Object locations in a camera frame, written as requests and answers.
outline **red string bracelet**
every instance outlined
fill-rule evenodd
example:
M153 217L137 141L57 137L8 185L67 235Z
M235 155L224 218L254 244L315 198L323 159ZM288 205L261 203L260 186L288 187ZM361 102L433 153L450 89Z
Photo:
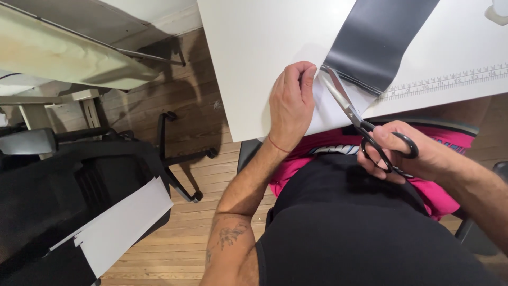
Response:
M270 141L270 143L272 143L272 145L274 145L277 149L281 150L282 152L290 153L289 151L286 151L286 150L280 148L279 146L275 145L275 143L270 138L270 133L268 133L268 140Z

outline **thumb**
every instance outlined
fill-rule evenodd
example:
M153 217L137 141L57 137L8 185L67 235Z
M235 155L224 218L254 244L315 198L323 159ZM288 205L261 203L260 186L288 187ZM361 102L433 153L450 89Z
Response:
M409 146L402 139L388 132L383 126L376 126L372 137L382 148L401 151L405 154L411 152Z
M300 91L302 93L302 100L305 103L314 99L312 95L312 85L314 84L314 75L316 74L316 71L317 67L312 66L303 72Z

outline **hand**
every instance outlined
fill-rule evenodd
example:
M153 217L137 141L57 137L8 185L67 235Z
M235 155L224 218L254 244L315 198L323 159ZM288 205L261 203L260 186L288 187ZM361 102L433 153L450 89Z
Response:
M287 152L300 142L312 120L312 84L316 71L314 64L298 62L287 66L273 85L269 136L277 147Z
M419 149L418 157L415 159L404 159L392 151L399 150L405 154L409 153L407 144L393 135L392 132L394 131L406 135L415 142ZM450 164L456 161L454 157L461 156L402 121L392 121L383 126L376 126L374 131L371 132L371 136L383 148L386 156L394 166L399 167L399 169L407 174L427 181L436 181L439 176L446 173L446 170L450 168ZM380 167L386 168L385 163L381 160L379 153L373 146L367 144L365 151L374 162L379 162L378 165ZM358 152L358 163L369 174L382 180L386 179L397 184L403 184L406 181L403 176L396 172L386 174L383 170L376 167L372 161L365 158L361 149Z

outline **gray vinyl strip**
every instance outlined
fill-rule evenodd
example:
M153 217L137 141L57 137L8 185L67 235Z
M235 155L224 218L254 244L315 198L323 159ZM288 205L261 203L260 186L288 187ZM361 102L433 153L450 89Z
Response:
M439 0L357 0L322 69L379 97Z

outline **white table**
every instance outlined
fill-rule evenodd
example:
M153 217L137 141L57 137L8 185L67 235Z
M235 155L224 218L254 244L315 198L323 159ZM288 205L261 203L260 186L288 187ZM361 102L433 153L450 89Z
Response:
M266 136L275 79L297 61L319 67L354 3L198 0L233 141ZM363 117L508 91L508 25L485 17L491 5L491 0L441 0L382 99L372 103L374 98L350 85L348 92ZM314 99L307 134L350 124L319 82Z

